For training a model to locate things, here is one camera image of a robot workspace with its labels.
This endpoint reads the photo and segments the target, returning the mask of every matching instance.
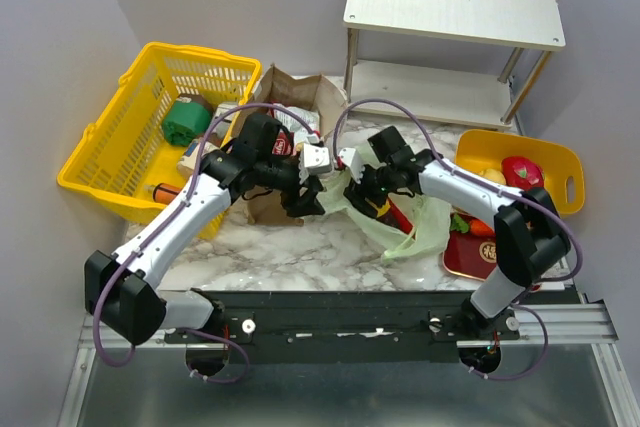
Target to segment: yellow tray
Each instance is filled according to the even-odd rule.
[[[469,130],[462,134],[455,162],[478,173],[484,169],[502,170],[502,159],[526,157],[545,174],[544,187],[551,194],[561,216],[575,214],[584,205],[584,175],[580,159],[564,145],[519,135]]]
[[[211,104],[245,103],[262,67],[254,59],[190,45],[147,44],[100,118],[58,174],[58,183],[95,199],[132,222],[149,223],[165,208],[145,185],[161,182],[183,187],[176,164],[184,147],[164,140],[161,123],[173,101],[201,94]],[[200,232],[212,238],[223,214]]]

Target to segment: white shelf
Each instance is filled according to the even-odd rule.
[[[565,46],[556,0],[347,0],[344,23],[525,49]]]
[[[493,75],[358,61],[353,68],[351,100],[393,100],[419,119],[509,129],[500,121],[510,104],[509,87]],[[386,104],[365,104],[359,112],[399,115]]]

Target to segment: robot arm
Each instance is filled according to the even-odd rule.
[[[316,199],[322,190],[317,174],[331,170],[328,150],[304,144],[295,158],[274,158],[272,148],[280,128],[280,123],[267,115],[247,117],[232,150],[216,150],[204,157],[200,175],[192,177],[146,229],[112,255],[96,251],[85,263],[86,310],[94,314],[107,281],[122,268],[122,259],[135,253],[137,257],[107,296],[100,320],[134,345],[145,342],[160,328],[206,330],[217,316],[211,295],[190,291],[165,293],[160,298],[156,289],[171,263],[207,222],[255,186],[280,190],[282,205],[291,217],[324,213]],[[569,241],[554,222],[503,196],[505,192],[526,196],[555,212],[544,189],[522,192],[500,186],[497,193],[491,192],[452,173],[429,150],[414,154],[395,127],[374,135],[369,143],[382,163],[377,169],[364,166],[354,152],[341,155],[358,193],[364,192],[367,200],[376,204],[389,193],[409,189],[448,201],[496,232],[498,266],[460,306],[451,327],[456,335],[474,339],[485,333],[514,299],[568,252]],[[188,198],[190,183],[196,181],[193,196]],[[159,226],[166,228],[149,241]]]
[[[86,310],[94,314],[107,281],[122,267],[123,259],[136,254],[109,293],[100,320],[133,345],[145,342],[160,328],[203,327],[215,308],[210,300],[196,291],[168,292],[160,298],[156,289],[171,263],[211,219],[256,186],[280,190],[282,205],[291,217],[324,213],[316,199],[322,189],[317,174],[331,170],[328,151],[317,155],[323,153],[321,147],[305,144],[295,158],[274,156],[280,129],[276,119],[251,114],[231,151],[215,150],[204,157],[199,175],[192,176],[142,232],[111,255],[94,252],[85,263]],[[197,184],[189,198],[193,182]]]
[[[428,149],[414,154],[395,127],[372,136],[369,144],[383,163],[378,169],[362,168],[353,149],[343,149],[340,157],[348,159],[352,183],[359,184],[370,202],[380,202],[390,192],[408,188],[451,203],[479,218],[496,233],[497,266],[463,303],[456,325],[461,333],[474,336],[490,327],[497,316],[569,252],[569,239],[555,222],[504,195],[526,197],[557,215],[544,189],[524,192],[491,182],[497,192],[491,191],[480,185],[488,180],[467,171],[464,176],[456,175],[462,169],[449,160],[442,165]]]

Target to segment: marble surface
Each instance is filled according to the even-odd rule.
[[[354,114],[339,146],[355,146],[394,124],[414,151],[426,146],[408,119]],[[462,126],[425,122],[436,149],[453,159]],[[303,227],[249,225],[246,204],[232,206],[217,237],[194,240],[175,260],[161,290],[470,290],[479,282],[449,274],[441,254],[381,260],[383,249],[343,213],[305,219]],[[131,225],[127,238],[142,229]]]

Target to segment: plastic bag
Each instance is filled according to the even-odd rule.
[[[380,165],[368,143],[357,150],[365,163],[374,167]],[[407,235],[358,212],[343,195],[350,180],[348,171],[328,179],[324,182],[326,191],[318,194],[318,200],[327,214],[346,212],[367,237],[384,247],[383,259],[435,254],[447,247],[451,212],[449,203],[424,195],[410,198],[391,194],[390,199],[413,224],[412,232]]]

